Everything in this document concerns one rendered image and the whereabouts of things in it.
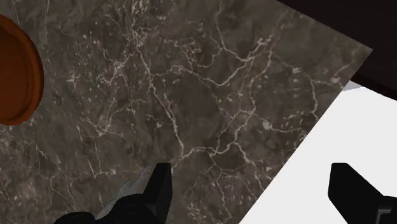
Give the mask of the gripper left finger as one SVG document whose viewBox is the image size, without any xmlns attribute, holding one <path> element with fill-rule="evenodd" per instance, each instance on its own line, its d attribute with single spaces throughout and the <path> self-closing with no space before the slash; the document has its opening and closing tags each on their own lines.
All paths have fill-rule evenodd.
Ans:
<svg viewBox="0 0 397 224">
<path fill-rule="evenodd" d="M 108 214 L 95 218 L 86 211 L 67 213 L 53 224 L 165 224 L 172 200 L 170 163 L 155 166 L 143 193 L 116 200 Z"/>
</svg>

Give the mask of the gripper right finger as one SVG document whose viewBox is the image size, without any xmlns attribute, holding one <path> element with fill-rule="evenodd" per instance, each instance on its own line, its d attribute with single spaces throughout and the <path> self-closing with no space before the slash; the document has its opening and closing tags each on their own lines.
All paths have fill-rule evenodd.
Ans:
<svg viewBox="0 0 397 224">
<path fill-rule="evenodd" d="M 331 165 L 328 198 L 347 224 L 397 224 L 397 197 L 381 194 L 347 163 Z"/>
</svg>

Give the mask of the brown round bowl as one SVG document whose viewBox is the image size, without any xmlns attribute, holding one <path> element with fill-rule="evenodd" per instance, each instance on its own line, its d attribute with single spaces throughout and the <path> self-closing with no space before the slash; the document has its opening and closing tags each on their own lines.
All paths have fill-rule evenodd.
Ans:
<svg viewBox="0 0 397 224">
<path fill-rule="evenodd" d="M 0 15 L 0 124 L 28 120 L 41 102 L 44 86 L 35 44 L 14 21 Z"/>
</svg>

